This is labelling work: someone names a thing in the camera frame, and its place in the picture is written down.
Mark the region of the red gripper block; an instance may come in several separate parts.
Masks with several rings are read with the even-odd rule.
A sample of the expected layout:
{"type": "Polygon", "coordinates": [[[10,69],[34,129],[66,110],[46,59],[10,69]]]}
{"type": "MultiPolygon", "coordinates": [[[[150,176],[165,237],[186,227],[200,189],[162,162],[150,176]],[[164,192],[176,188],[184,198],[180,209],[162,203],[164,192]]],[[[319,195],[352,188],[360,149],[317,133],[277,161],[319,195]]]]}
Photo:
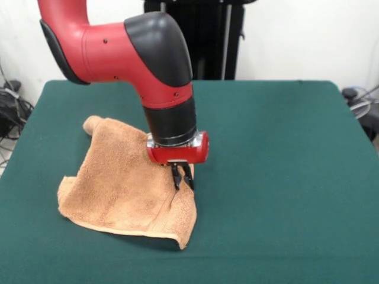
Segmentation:
{"type": "MultiPolygon", "coordinates": [[[[184,181],[192,189],[195,189],[194,179],[190,164],[204,163],[208,158],[210,139],[206,131],[198,131],[193,139],[180,146],[164,147],[159,146],[153,140],[151,133],[147,134],[147,153],[152,162],[168,164],[170,162],[183,162],[181,167],[184,170],[184,181]]],[[[174,186],[179,190],[182,176],[179,173],[178,165],[170,163],[174,186]]]]}

